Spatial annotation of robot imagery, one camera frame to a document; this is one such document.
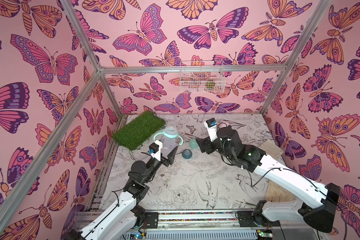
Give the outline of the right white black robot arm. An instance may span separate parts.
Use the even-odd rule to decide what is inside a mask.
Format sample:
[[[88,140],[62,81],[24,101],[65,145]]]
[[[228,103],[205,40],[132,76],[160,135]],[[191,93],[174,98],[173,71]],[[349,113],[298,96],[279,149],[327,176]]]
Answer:
[[[204,123],[208,137],[197,139],[201,152],[217,152],[230,166],[267,178],[295,195],[292,202],[272,203],[260,201],[253,211],[259,225],[265,222],[304,222],[322,233],[333,229],[341,189],[310,180],[285,167],[260,148],[242,144],[238,132],[231,126],[219,128],[215,119]]]

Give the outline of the dark teal nipple collar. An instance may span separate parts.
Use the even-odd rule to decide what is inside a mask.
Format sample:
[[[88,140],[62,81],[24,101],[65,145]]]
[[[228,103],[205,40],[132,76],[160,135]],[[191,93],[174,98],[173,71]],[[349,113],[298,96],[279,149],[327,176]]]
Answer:
[[[182,157],[183,157],[184,159],[186,159],[186,160],[191,159],[192,156],[193,156],[193,153],[192,153],[191,150],[185,149],[185,150],[182,151]]]

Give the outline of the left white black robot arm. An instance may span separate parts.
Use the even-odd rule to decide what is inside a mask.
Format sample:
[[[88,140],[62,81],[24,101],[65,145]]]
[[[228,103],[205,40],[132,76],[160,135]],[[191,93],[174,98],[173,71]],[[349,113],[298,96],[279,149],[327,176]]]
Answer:
[[[102,212],[94,221],[80,231],[72,229],[63,237],[65,240],[117,240],[129,229],[140,228],[145,224],[145,209],[139,202],[149,190],[150,182],[158,169],[174,163],[178,147],[167,157],[161,153],[161,147],[153,143],[149,147],[148,162],[136,161],[128,172],[129,179],[118,199]]]

